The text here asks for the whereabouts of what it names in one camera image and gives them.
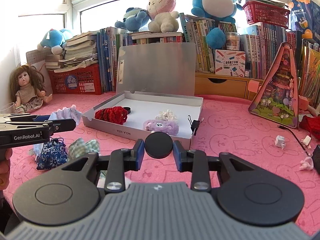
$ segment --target red knitted item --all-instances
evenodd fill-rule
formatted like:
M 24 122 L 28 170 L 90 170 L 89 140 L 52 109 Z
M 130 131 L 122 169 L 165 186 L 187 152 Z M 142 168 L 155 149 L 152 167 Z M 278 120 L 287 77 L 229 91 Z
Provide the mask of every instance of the red knitted item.
M 95 119 L 123 125 L 127 121 L 128 112 L 122 106 L 100 109 L 94 114 Z
M 300 122 L 300 127 L 320 140 L 320 117 L 312 118 L 305 115 Z

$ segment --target drawer handle cutout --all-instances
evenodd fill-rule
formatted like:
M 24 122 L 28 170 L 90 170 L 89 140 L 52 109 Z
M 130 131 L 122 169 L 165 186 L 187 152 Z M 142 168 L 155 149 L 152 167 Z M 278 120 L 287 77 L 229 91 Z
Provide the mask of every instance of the drawer handle cutout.
M 208 78 L 212 83 L 220 84 L 226 82 L 227 79 L 220 79 L 220 78 Z

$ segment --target finger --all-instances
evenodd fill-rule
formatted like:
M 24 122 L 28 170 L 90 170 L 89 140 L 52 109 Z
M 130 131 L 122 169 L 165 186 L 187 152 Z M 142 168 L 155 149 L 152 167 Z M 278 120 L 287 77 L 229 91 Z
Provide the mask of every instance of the finger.
M 0 190 L 5 190 L 9 185 L 9 173 L 0 174 Z
M 6 161 L 0 162 L 0 174 L 7 173 L 9 171 L 9 166 Z
M 5 158 L 7 160 L 9 160 L 12 156 L 12 148 L 7 149 L 7 151 L 5 152 Z

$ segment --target gray ridged surface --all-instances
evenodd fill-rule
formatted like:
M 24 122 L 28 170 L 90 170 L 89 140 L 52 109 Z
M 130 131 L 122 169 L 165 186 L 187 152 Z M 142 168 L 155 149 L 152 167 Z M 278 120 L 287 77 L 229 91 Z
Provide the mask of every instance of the gray ridged surface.
M 294 223 L 273 228 L 244 225 L 223 213 L 208 193 L 183 182 L 132 183 L 107 195 L 98 209 L 74 224 L 45 228 L 21 223 L 9 240 L 307 240 Z

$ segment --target pink and white bunny plush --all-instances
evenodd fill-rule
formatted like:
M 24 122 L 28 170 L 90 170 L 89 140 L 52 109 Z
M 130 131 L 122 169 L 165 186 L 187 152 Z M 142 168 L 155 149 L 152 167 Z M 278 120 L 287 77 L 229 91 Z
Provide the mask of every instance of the pink and white bunny plush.
M 153 33 L 176 32 L 179 23 L 179 13 L 173 11 L 176 0 L 149 0 L 147 10 L 152 21 L 148 24 L 149 31 Z

